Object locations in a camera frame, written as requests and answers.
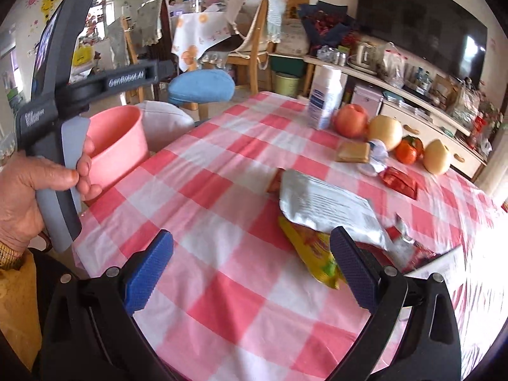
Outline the yellow sleeve forearm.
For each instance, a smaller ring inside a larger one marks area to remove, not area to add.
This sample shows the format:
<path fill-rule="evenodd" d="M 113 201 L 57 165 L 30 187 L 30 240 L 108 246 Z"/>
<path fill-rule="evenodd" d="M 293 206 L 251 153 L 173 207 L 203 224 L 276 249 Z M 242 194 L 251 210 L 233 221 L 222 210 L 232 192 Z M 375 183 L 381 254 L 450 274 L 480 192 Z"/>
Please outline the yellow sleeve forearm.
<path fill-rule="evenodd" d="M 31 371 L 42 343 L 34 256 L 5 244 L 1 244 L 1 332 Z"/>

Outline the person's left hand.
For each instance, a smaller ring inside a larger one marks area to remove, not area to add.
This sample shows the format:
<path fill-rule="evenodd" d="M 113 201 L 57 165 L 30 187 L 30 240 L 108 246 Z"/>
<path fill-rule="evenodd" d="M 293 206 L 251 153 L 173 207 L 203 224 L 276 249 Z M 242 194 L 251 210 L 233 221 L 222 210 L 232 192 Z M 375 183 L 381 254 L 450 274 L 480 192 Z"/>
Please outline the person's left hand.
<path fill-rule="evenodd" d="M 42 232 L 44 222 L 36 202 L 38 190 L 76 188 L 83 200 L 98 197 L 103 190 L 89 178 L 94 151 L 93 141 L 86 138 L 75 170 L 42 157 L 28 157 L 24 152 L 12 155 L 1 171 L 1 244 L 22 253 Z"/>

